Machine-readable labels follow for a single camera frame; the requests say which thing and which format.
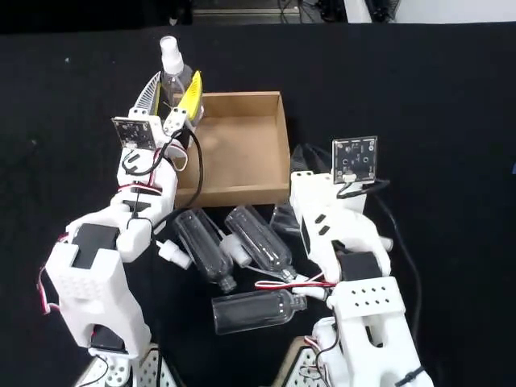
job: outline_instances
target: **cardboard box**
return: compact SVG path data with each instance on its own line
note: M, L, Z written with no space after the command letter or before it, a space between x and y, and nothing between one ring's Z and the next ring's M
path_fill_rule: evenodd
M196 134L202 147L204 184L195 206L271 204L289 198L290 151L279 92L207 93ZM198 183L198 155L189 151L179 173L176 204Z

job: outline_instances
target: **table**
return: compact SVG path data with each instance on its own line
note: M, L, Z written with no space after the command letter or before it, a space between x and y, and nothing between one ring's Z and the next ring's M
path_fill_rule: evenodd
M35 278L65 224L104 207L116 189L119 143L110 118L125 114L160 68L158 41L167 34L202 70L206 91L280 90L291 149L379 136L379 176L392 181L383 196L422 274L423 363L439 385L509 385L514 23L163 27L0 38L2 155L13 160L17 142L38 143L26 160L2 167L6 384L71 385L89 361L60 315L41 316ZM372 203L366 214L381 234L393 235ZM314 273L299 244L289 242L296 266ZM410 272L398 250L391 256L410 314ZM309 310L283 327L216 337L210 298L218 288L195 269L183 273L149 256L127 276L167 361L188 386L270 383L292 338L329 314L310 300ZM236 270L235 279L244 291L256 277Z

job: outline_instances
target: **white spray nozzle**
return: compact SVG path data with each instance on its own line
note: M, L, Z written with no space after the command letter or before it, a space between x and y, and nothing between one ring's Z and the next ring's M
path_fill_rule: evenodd
M164 36L160 40L160 46L163 70L167 74L180 74L183 71L185 64L183 63L183 57L179 52L176 38L173 36Z

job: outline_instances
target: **plastic bottle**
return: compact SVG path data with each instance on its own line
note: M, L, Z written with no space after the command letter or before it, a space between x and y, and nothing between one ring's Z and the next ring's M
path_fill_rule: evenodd
M220 239L205 212L187 210L177 216L173 226L202 276L217 283L224 293L231 292L236 287L231 276L233 261L218 248Z
M176 38L164 36L160 40L160 46L161 62L163 63L161 87L165 91L170 106L175 107L190 86L193 71L183 62Z
M289 248L253 207L236 207L226 217L226 226L262 270L279 273L286 281L296 277Z
M213 298L211 305L215 333L226 335L285 324L297 310L306 309L306 298L281 289Z

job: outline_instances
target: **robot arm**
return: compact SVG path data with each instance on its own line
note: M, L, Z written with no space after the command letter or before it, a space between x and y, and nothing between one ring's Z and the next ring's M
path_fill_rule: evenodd
M197 73L162 125L160 117L151 114L159 79L158 73L150 80L128 117L113 119L123 146L118 192L108 207L71 222L45 265L77 345L111 363L125 362L125 369L129 361L137 364L146 356L151 332L127 286L123 263L147 249L152 234L165 226L164 219L173 211L177 174L173 161L163 158L186 154L188 134L203 112ZM169 251L181 253L171 243L165 243Z
M342 143L360 144L359 140L367 142L366 152L376 147L376 139L374 143L369 142L371 139ZM356 153L355 148L345 149L346 161L362 160L364 155L360 152L364 147L357 147ZM342 157L334 152L333 158L334 177L338 171L343 176L339 169L342 167L335 165ZM346 192L363 189L364 183L355 181L359 173L346 167L346 162L344 165L344 172L353 176ZM363 167L355 166L357 171ZM342 185L332 180L330 173L311 171L291 176L290 204L300 224L308 258L320 267L328 282L337 284L327 299L334 317L323 318L313 330L322 349L319 369L327 369L325 378L331 387L395 386L401 385L400 381L432 386L419 362L396 279L389 276L388 243L362 214L366 195L341 199L338 192Z

